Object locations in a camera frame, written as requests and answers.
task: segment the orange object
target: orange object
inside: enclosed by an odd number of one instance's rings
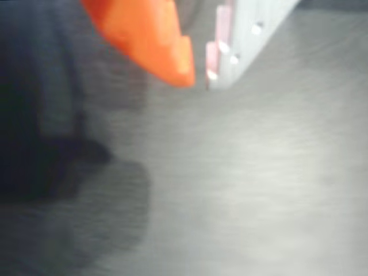
[[[163,81],[195,82],[189,37],[181,36],[173,0],[81,0],[94,25],[122,53]]]

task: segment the brushed metal surface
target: brushed metal surface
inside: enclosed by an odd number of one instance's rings
[[[187,29],[200,81],[177,90],[107,47],[75,1],[43,1],[114,158],[83,169],[76,200],[1,209],[1,275],[368,275],[367,14],[296,10],[238,84],[209,93],[220,2]]]

